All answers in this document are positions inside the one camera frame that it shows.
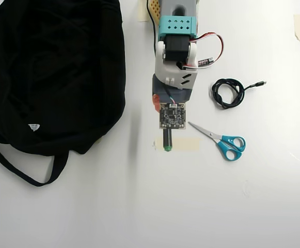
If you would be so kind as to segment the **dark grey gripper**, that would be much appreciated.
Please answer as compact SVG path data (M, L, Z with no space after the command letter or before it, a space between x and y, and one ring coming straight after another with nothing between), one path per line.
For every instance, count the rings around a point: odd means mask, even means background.
M152 102L155 110L159 113L162 103L172 103L170 96L177 103L187 102L192 94L191 89L178 89L162 83L155 74L152 77Z

